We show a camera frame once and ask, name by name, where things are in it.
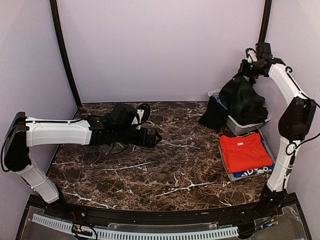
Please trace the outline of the dark green plaid garment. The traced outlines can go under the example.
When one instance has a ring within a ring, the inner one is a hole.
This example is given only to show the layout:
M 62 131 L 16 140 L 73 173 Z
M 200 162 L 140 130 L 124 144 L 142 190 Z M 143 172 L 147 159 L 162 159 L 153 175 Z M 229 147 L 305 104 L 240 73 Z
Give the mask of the dark green plaid garment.
M 241 73 L 222 87 L 219 98 L 239 125 L 259 124 L 268 118 L 265 98 L 256 93 Z

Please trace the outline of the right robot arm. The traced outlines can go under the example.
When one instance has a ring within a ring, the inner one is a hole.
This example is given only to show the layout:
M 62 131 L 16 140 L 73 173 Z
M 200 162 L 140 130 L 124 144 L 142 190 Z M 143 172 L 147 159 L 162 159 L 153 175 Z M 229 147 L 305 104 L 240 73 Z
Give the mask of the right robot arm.
M 272 193 L 282 192 L 287 187 L 300 147 L 319 137 L 305 139 L 319 105 L 300 88 L 292 76 L 293 69 L 279 58 L 243 59 L 238 72 L 252 79 L 258 76 L 271 78 L 287 103 L 278 122 L 280 146 L 276 164 L 266 183 Z

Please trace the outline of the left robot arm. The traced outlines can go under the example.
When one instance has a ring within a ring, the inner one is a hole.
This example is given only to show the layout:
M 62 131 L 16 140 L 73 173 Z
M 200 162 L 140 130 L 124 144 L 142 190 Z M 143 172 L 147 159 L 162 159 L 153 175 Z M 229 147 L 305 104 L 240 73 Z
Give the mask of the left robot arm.
M 142 127 L 145 120 L 140 110 L 119 117 L 88 115 L 76 120 L 38 119 L 18 112 L 1 147 L 1 168 L 4 172 L 17 173 L 51 204 L 51 210 L 58 217 L 67 218 L 71 213 L 70 206 L 62 200 L 58 187 L 31 158 L 30 148 L 60 144 L 111 146 L 115 143 L 154 148 L 162 136 L 156 129 Z

